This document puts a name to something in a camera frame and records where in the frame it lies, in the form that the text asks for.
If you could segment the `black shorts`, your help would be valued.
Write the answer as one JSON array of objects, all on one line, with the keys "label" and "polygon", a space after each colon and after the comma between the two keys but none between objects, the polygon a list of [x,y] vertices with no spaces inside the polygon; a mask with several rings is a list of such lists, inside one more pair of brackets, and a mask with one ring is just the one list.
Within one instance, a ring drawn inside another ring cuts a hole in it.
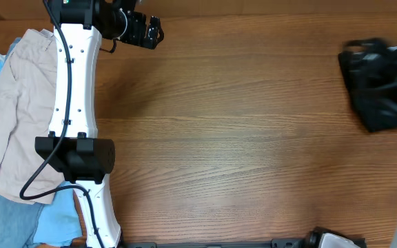
[{"label": "black shorts", "polygon": [[347,41],[338,62],[351,109],[364,128],[397,128],[397,46],[381,38]]}]

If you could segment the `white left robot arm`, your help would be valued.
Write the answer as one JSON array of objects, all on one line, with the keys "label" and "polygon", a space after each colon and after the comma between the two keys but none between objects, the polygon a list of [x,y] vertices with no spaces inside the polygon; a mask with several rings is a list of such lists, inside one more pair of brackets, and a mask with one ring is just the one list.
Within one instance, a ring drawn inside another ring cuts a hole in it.
[{"label": "white left robot arm", "polygon": [[74,190],[86,229],[86,247],[125,247],[110,193],[115,163],[111,139],[98,137],[94,113],[96,62],[104,39],[155,49],[164,39],[158,17],[135,11],[136,0],[45,1],[57,45],[54,111],[46,137],[34,148],[45,166],[63,174]]}]

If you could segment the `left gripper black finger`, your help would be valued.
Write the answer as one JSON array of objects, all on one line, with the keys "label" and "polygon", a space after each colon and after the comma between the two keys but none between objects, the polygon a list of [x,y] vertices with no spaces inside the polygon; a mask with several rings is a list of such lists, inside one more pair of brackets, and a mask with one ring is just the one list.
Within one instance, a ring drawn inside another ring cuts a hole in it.
[{"label": "left gripper black finger", "polygon": [[158,17],[151,16],[150,26],[149,26],[149,38],[157,39],[159,37],[161,22]]},{"label": "left gripper black finger", "polygon": [[143,47],[147,49],[154,50],[157,45],[164,40],[164,32],[163,29],[160,27],[159,30],[159,37],[157,39],[151,39],[149,38],[149,27],[147,29],[147,35],[143,40]]}]

